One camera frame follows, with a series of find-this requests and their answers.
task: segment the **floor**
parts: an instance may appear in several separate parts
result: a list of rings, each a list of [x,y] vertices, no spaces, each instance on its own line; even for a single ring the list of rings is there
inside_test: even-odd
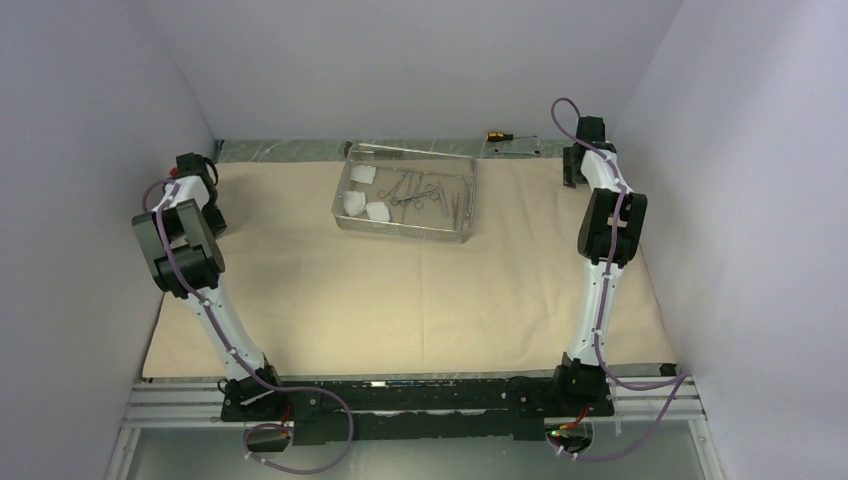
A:
[[[347,140],[224,140],[219,141],[219,163],[227,162],[314,162],[342,160]],[[512,142],[487,143],[481,139],[406,139],[350,140],[390,147],[470,155],[475,158],[527,158],[524,155],[496,155],[502,151],[532,152],[542,158],[562,157],[570,140],[518,139]]]

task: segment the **beige tablecloth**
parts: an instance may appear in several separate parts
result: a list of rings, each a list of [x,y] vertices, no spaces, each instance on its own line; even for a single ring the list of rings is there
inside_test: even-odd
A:
[[[580,316],[577,231],[589,192],[558,159],[481,160],[461,245],[352,233],[330,212],[342,163],[223,164],[223,278],[282,375],[553,368]],[[673,362],[639,254],[617,290],[610,364]],[[224,373],[188,307],[167,295],[145,377]]]

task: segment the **screwdriver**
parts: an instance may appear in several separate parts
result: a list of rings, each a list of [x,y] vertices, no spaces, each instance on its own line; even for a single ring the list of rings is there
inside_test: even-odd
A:
[[[526,135],[524,137],[516,137],[511,133],[503,133],[503,132],[489,132],[486,134],[486,141],[489,143],[497,143],[497,142],[508,142],[510,140],[515,140],[516,138],[536,138],[538,135]]]

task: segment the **white wall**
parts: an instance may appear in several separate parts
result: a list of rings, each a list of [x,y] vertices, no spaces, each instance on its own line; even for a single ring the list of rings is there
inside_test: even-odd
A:
[[[559,138],[610,125],[682,0],[146,0],[217,138]]]
[[[729,478],[845,478],[848,4],[688,0],[615,132]]]
[[[0,471],[102,478],[160,293],[130,218],[211,135],[143,7],[0,2]]]

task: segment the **metal tray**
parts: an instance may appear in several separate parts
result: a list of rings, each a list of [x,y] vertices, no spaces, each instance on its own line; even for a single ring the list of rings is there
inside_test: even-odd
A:
[[[350,179],[351,169],[357,165],[377,168],[372,184]],[[350,149],[345,161],[333,202],[333,216],[339,228],[345,230],[462,243],[471,235],[476,179],[477,160],[473,157],[360,143]],[[419,182],[419,193],[426,191],[428,184],[441,185],[445,205],[441,194],[438,199],[420,197],[418,208],[414,202],[392,205],[393,198],[405,198],[415,192]],[[378,196],[380,192],[391,192],[395,186],[398,188],[392,194],[385,198]],[[364,192],[369,203],[385,203],[391,221],[374,221],[366,213],[349,216],[342,202],[345,191]]]

